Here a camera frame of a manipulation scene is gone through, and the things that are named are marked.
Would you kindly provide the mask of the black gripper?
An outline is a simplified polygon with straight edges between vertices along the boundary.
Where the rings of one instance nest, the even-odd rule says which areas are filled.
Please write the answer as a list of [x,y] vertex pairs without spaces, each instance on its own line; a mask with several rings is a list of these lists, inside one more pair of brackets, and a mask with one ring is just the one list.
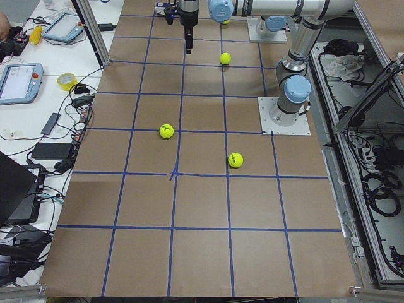
[[191,54],[193,49],[193,27],[198,24],[199,1],[179,0],[180,22],[184,26],[184,39],[186,54]]

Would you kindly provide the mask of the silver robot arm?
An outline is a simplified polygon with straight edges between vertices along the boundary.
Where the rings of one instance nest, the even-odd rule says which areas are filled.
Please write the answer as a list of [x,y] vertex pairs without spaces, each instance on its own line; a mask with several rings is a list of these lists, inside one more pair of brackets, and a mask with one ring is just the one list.
[[210,18],[218,23],[232,16],[290,16],[301,18],[288,54],[276,67],[280,96],[270,109],[271,120],[281,126],[295,124],[310,96],[304,76],[307,60],[325,23],[352,8],[353,1],[208,1]]
[[260,34],[275,33],[282,30],[289,32],[290,27],[285,16],[261,16],[256,30]]

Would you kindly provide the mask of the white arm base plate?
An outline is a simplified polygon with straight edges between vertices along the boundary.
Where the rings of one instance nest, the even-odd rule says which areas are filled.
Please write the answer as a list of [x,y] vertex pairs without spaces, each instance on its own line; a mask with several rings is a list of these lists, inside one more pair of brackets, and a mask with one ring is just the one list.
[[310,136],[307,115],[298,113],[286,114],[278,108],[278,97],[258,97],[258,109],[263,135]]
[[260,16],[247,19],[249,41],[256,43],[286,44],[286,17]]

